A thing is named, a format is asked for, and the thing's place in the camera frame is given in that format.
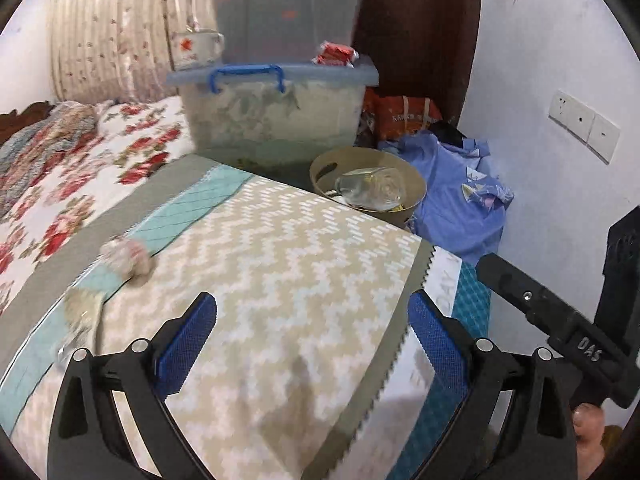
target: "electrical outlet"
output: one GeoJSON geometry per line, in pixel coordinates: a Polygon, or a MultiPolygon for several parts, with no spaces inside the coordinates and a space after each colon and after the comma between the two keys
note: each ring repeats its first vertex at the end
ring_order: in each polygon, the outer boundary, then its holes
{"type": "Polygon", "coordinates": [[[603,116],[596,115],[587,145],[609,164],[620,138],[620,128],[603,116]]]}
{"type": "Polygon", "coordinates": [[[556,92],[549,107],[549,117],[584,142],[589,138],[595,115],[591,108],[561,91],[556,92]]]}

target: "plastic storage box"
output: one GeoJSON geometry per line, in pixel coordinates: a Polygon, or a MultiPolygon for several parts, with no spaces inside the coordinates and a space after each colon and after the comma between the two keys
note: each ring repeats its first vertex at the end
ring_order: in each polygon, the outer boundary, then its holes
{"type": "Polygon", "coordinates": [[[199,154],[271,176],[308,165],[327,150],[351,146],[365,86],[378,71],[312,63],[219,66],[171,72],[199,154]]]}
{"type": "Polygon", "coordinates": [[[360,0],[214,0],[224,63],[306,62],[351,44],[360,0]]]}

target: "orange bag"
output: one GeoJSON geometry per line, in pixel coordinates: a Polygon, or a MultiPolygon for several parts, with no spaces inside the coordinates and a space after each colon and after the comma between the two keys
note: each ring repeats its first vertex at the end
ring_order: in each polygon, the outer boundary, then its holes
{"type": "Polygon", "coordinates": [[[364,94],[362,111],[373,118],[376,140],[398,140],[442,120],[440,110],[428,97],[379,97],[372,88],[364,94]]]}

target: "floral bedspread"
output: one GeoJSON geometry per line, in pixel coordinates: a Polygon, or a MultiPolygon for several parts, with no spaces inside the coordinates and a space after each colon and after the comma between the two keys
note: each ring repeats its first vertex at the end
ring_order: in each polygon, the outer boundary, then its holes
{"type": "Polygon", "coordinates": [[[0,314],[36,266],[73,234],[159,166],[193,150],[178,96],[109,108],[97,135],[57,161],[0,219],[0,314]]]}
{"type": "Polygon", "coordinates": [[[65,101],[51,115],[16,134],[9,150],[0,148],[0,216],[49,174],[66,154],[76,152],[96,136],[96,111],[91,105],[65,101]]]}

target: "metal screw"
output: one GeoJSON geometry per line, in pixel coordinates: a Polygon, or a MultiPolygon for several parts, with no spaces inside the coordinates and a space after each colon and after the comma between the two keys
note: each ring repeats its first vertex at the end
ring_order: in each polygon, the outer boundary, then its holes
{"type": "Polygon", "coordinates": [[[86,350],[84,348],[79,348],[74,352],[74,361],[82,361],[86,357],[86,350]]]}
{"type": "Polygon", "coordinates": [[[543,361],[551,361],[553,354],[546,348],[538,348],[538,357],[543,361]]]}
{"type": "Polygon", "coordinates": [[[131,349],[136,354],[139,354],[140,352],[144,352],[146,350],[146,347],[148,347],[148,346],[149,346],[149,342],[146,339],[136,339],[131,344],[131,349]]]}
{"type": "Polygon", "coordinates": [[[488,339],[478,339],[478,341],[476,341],[476,346],[478,347],[478,350],[481,350],[482,352],[490,352],[494,349],[494,344],[488,339]]]}

